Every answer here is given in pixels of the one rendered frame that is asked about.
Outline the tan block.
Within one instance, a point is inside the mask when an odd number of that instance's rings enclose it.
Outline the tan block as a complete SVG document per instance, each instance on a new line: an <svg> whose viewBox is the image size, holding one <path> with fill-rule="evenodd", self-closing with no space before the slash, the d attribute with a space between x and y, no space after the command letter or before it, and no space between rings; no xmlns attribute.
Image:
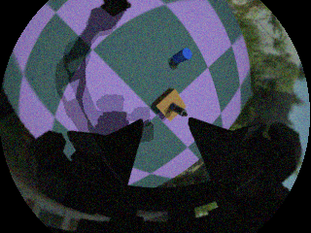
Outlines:
<svg viewBox="0 0 311 233"><path fill-rule="evenodd" d="M180 94L176 92L175 89L171 88L164 90L164 92L153 102L153 105L155 105L155 107L159 109L168 120L172 120L179 115L178 113L174 113L174 110L170 109L171 104L178 105L179 108L182 109L187 107L187 105L184 104L182 97L180 97Z"/></svg>

